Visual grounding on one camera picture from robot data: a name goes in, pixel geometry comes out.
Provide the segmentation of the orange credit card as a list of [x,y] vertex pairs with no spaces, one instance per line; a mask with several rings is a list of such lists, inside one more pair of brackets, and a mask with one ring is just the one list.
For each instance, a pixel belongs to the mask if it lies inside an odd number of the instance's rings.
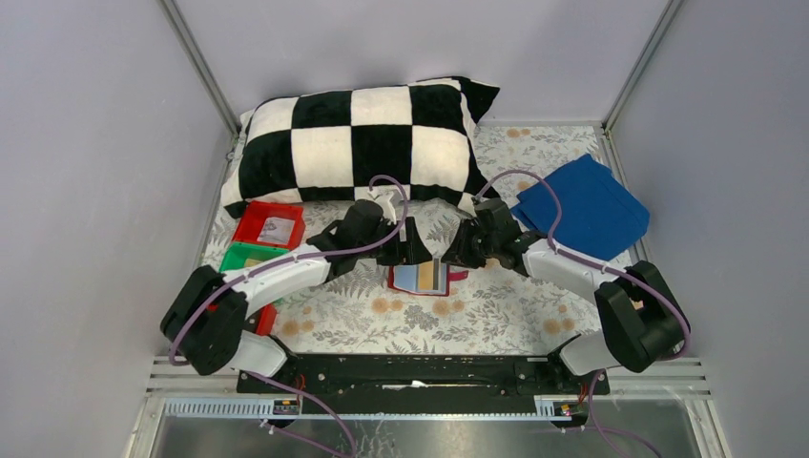
[[432,291],[437,281],[436,260],[430,260],[418,265],[417,287],[419,291]]

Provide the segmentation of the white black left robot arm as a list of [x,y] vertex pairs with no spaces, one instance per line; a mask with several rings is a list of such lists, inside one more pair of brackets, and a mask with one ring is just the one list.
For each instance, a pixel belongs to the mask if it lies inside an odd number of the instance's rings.
[[194,270],[160,324],[171,342],[170,362],[200,376],[230,367],[271,377],[292,353],[277,339],[245,329],[252,315],[351,272],[359,260],[398,266],[432,258],[414,217],[396,216],[383,198],[360,199],[342,219],[282,256],[227,272],[210,265]]

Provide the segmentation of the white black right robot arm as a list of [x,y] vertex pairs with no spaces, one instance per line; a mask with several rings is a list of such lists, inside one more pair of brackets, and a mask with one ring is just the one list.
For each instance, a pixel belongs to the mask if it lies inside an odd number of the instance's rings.
[[483,201],[472,219],[463,220],[442,257],[466,269],[497,260],[526,278],[550,281],[591,302],[600,331],[557,348],[567,371],[584,376],[622,366],[640,373],[662,359],[675,358],[691,328],[659,270],[647,261],[620,270],[557,243],[537,231],[523,230],[499,198]]

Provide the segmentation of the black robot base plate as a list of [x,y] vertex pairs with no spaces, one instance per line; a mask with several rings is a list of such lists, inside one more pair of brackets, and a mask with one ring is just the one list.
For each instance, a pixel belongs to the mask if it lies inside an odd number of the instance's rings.
[[597,395],[610,392],[605,377],[574,376],[558,359],[528,356],[298,354],[273,378],[329,407],[337,399],[466,404],[501,396],[577,400],[589,387]]

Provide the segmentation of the red leather card holder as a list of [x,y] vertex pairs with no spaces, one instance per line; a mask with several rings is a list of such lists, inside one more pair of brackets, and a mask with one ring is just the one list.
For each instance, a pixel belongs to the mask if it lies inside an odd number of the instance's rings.
[[447,297],[454,282],[464,281],[468,271],[452,270],[438,259],[414,265],[392,266],[387,287],[414,296]]

